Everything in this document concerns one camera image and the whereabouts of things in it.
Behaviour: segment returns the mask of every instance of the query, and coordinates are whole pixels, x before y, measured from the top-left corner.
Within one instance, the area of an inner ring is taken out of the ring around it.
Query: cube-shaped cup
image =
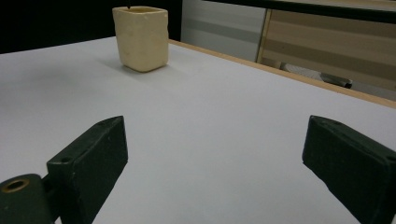
[[[156,7],[112,9],[120,61],[138,72],[168,62],[168,11]]]

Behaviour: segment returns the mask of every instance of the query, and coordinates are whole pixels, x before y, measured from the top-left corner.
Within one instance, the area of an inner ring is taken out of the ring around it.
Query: beige cup
[[[156,7],[114,7],[121,62],[148,72],[168,62],[168,11]]]

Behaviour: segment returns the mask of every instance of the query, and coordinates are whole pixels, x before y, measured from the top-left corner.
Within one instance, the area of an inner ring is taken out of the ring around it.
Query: screw hole
[[[390,161],[396,161],[396,157],[387,157]]]
[[[12,193],[12,192],[16,192],[18,190],[24,189],[28,185],[29,185],[28,179],[18,179],[18,180],[9,182],[7,185],[5,185],[2,188],[2,191],[4,193]]]
[[[68,163],[70,162],[72,159],[70,157],[64,157],[61,159],[61,163]]]

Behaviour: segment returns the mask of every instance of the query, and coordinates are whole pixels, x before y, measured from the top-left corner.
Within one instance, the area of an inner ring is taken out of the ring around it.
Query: dark background
[[[379,21],[396,24],[396,12],[370,8],[337,7],[317,4],[302,3],[299,1],[284,2],[274,0],[204,0],[248,7],[263,7],[276,10],[300,12],[321,16],[346,18],[360,21]]]
[[[180,40],[182,0],[131,0],[132,6],[169,13],[169,38]],[[0,53],[39,49],[114,36],[113,7],[121,0],[21,0],[0,9]]]

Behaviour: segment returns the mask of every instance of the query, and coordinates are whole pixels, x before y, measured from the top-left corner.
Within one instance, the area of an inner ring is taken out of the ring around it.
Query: wooden table edge
[[[209,55],[212,55],[212,56],[215,56],[215,57],[219,57],[221,59],[225,59],[225,60],[232,61],[232,62],[235,62],[235,63],[240,63],[240,64],[243,64],[243,65],[246,65],[246,66],[254,67],[254,68],[260,69],[262,71],[266,71],[266,72],[270,72],[270,73],[273,73],[273,74],[277,74],[277,75],[282,76],[282,77],[291,78],[293,80],[300,81],[300,82],[303,82],[303,83],[306,83],[306,84],[309,84],[309,85],[312,85],[312,86],[320,87],[320,88],[325,89],[325,90],[335,91],[337,93],[341,93],[341,94],[344,94],[344,95],[347,95],[347,96],[358,98],[358,99],[361,99],[361,100],[364,100],[364,101],[367,101],[367,102],[371,102],[371,103],[374,103],[374,104],[384,105],[384,106],[387,106],[387,107],[390,107],[390,108],[396,108],[396,102],[395,101],[391,101],[389,99],[381,98],[381,97],[374,96],[374,95],[371,95],[371,94],[368,94],[368,93],[364,93],[364,92],[360,92],[360,91],[353,91],[353,90],[350,90],[350,89],[338,87],[338,86],[335,86],[335,85],[332,85],[332,84],[329,84],[329,83],[325,83],[323,81],[315,80],[315,79],[310,78],[310,77],[303,77],[303,76],[300,76],[300,75],[296,75],[296,74],[293,74],[293,73],[289,73],[289,72],[286,72],[286,71],[275,69],[273,67],[269,67],[269,66],[266,66],[266,65],[263,65],[263,64],[254,63],[254,62],[247,61],[247,60],[244,60],[244,59],[236,58],[234,56],[230,56],[230,55],[227,55],[227,54],[216,52],[214,50],[203,49],[203,48],[196,47],[196,46],[193,46],[193,45],[190,45],[190,44],[186,44],[186,43],[182,43],[182,42],[179,42],[179,41],[176,41],[176,40],[171,40],[170,39],[169,43],[173,44],[173,45],[176,45],[176,46],[180,46],[180,47],[186,48],[186,49],[196,50],[196,51],[199,51],[199,52],[202,52],[202,53],[205,53],[205,54],[209,54]]]

